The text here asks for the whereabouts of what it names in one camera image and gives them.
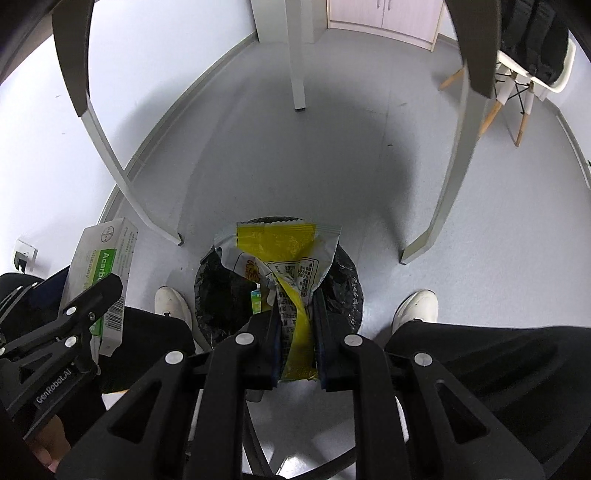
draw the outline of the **cable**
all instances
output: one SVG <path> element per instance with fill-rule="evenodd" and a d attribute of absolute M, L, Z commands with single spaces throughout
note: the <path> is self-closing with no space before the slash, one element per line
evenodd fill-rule
<path fill-rule="evenodd" d="M 248 410 L 246 401 L 244 402 L 244 432 L 242 433 L 242 446 L 246 453 L 246 458 L 251 466 L 254 475 L 267 477 L 275 476 L 269 462 L 262 451 L 261 443 L 256 436 L 255 426 L 252 423 L 251 413 Z"/>
<path fill-rule="evenodd" d="M 356 459 L 357 451 L 353 447 L 330 462 L 317 466 L 301 475 L 296 475 L 290 480 L 329 480 L 329 478 L 333 478 L 337 473 L 353 465 Z"/>

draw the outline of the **black backpack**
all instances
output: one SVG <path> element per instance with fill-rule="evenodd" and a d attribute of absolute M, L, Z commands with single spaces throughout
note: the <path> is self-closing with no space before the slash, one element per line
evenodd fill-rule
<path fill-rule="evenodd" d="M 501 51 L 552 85 L 564 67 L 569 29 L 547 0 L 502 0 Z"/>

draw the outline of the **cabinet door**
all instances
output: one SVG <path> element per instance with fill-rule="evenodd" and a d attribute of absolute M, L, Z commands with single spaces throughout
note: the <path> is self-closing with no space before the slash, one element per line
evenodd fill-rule
<path fill-rule="evenodd" d="M 382 28 L 433 41 L 443 0 L 385 0 Z"/>
<path fill-rule="evenodd" d="M 388 0 L 330 0 L 330 19 L 370 27 L 382 26 L 384 2 Z"/>

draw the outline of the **wall socket plate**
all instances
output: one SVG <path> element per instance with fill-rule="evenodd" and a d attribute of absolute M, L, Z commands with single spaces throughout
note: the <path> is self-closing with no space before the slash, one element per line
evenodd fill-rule
<path fill-rule="evenodd" d="M 35 260 L 37 259 L 37 249 L 29 244 L 26 244 L 22 240 L 17 240 L 17 243 L 14 246 L 12 260 L 14 260 L 17 252 L 27 258 L 27 266 L 25 267 L 25 273 L 32 273 L 33 268 L 35 267 Z"/>

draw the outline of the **barcode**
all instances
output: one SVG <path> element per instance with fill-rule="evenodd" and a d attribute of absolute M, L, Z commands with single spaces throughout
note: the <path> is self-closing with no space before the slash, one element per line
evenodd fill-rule
<path fill-rule="evenodd" d="M 125 299 L 121 297 L 105 313 L 104 321 L 107 328 L 112 328 L 120 332 L 123 329 L 123 307 L 125 306 Z"/>

